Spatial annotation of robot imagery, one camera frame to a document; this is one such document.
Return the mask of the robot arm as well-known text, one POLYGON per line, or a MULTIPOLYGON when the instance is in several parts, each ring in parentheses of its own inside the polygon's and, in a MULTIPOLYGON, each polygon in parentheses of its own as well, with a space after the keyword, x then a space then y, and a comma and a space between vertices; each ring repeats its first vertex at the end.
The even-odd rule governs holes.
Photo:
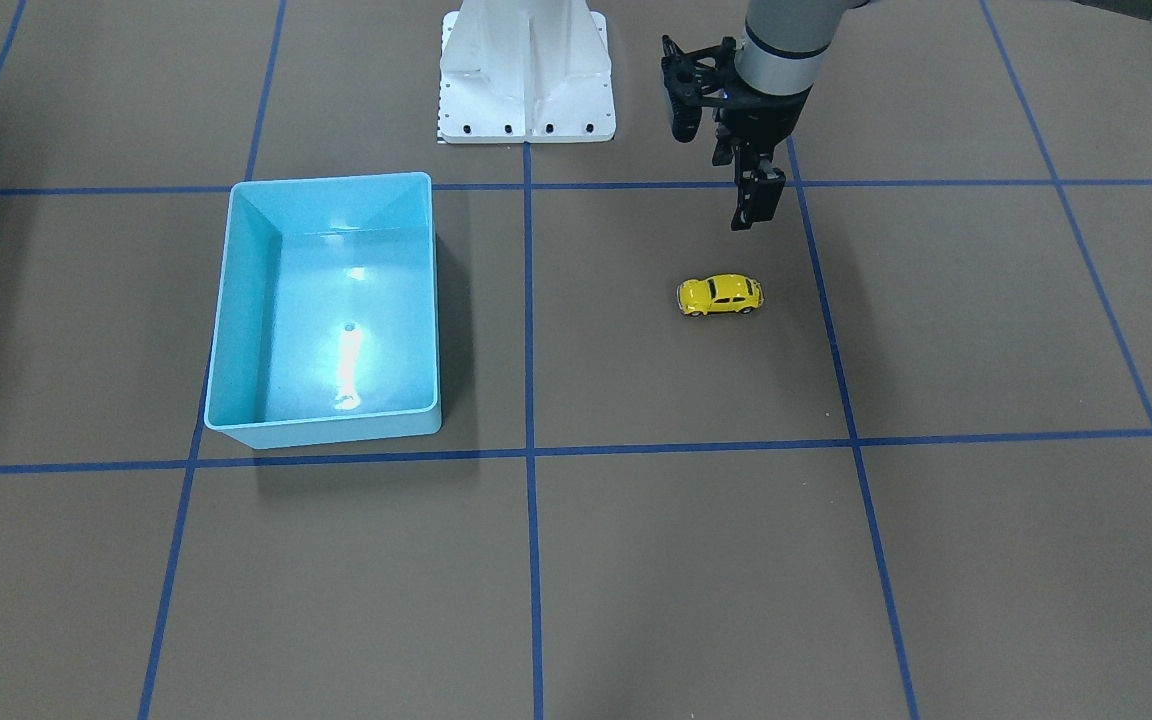
MULTIPOLYGON (((865 1, 750 1, 735 60, 737 77, 760 94, 805 94, 847 12, 865 1)), ((1152 24, 1152 1, 1082 1, 1152 24)))

